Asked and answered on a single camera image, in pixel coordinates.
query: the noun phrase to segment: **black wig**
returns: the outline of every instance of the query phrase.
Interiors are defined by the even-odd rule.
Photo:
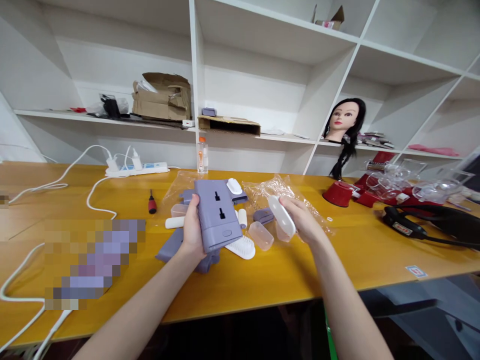
[[[365,114],[367,113],[367,106],[365,105],[365,102],[357,97],[348,98],[340,101],[331,111],[330,116],[328,117],[328,122],[325,126],[325,130],[323,131],[323,137],[326,137],[330,131],[330,120],[335,112],[335,109],[338,108],[340,105],[349,102],[356,103],[358,105],[358,115],[356,116],[355,124],[345,133],[345,135],[348,135],[348,137],[350,138],[350,141],[347,141],[344,138],[341,140],[341,143],[343,144],[343,149],[341,150],[341,154],[338,157],[336,164],[330,171],[330,175],[332,175],[335,180],[340,180],[342,178],[342,168],[351,156],[357,155],[355,145],[357,145],[357,137],[360,129],[362,128],[362,125],[364,124]]]

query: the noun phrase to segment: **power strip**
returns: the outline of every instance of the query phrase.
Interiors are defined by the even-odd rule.
[[[142,164],[141,170],[135,170],[133,165],[122,166],[119,171],[112,171],[110,168],[107,168],[105,175],[109,178],[124,178],[132,175],[167,173],[169,171],[170,169],[166,162],[147,162]]]

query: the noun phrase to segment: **plug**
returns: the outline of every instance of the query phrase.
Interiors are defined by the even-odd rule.
[[[119,166],[117,165],[116,156],[114,156],[113,158],[109,156],[108,159],[106,160],[106,164],[108,165],[108,168],[110,169],[111,172],[116,173],[117,171],[120,171]]]
[[[142,162],[140,161],[140,156],[135,150],[135,148],[133,148],[133,156],[131,157],[131,160],[133,162],[133,168],[135,170],[142,170],[144,168],[142,166]]]

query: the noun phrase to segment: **label sticker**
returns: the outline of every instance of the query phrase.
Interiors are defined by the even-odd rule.
[[[405,269],[407,269],[409,272],[411,272],[413,275],[415,275],[416,278],[426,278],[428,275],[420,270],[418,266],[406,266]]]
[[[410,230],[408,227],[405,227],[399,224],[398,222],[394,222],[393,227],[406,235],[410,235],[412,233],[412,230]]]

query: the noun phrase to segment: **cardboard box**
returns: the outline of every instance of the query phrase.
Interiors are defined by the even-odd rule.
[[[146,72],[143,77],[158,93],[137,89],[134,81],[133,113],[147,119],[181,121],[192,118],[190,84],[186,78],[161,72]]]
[[[201,130],[260,136],[259,123],[239,117],[201,115],[198,117],[198,128]]]
[[[333,15],[330,21],[328,20],[315,20],[315,15],[317,13],[317,5],[313,9],[313,16],[311,17],[311,23],[320,25],[324,28],[340,30],[340,25],[345,21],[344,7],[340,6],[338,11]]]

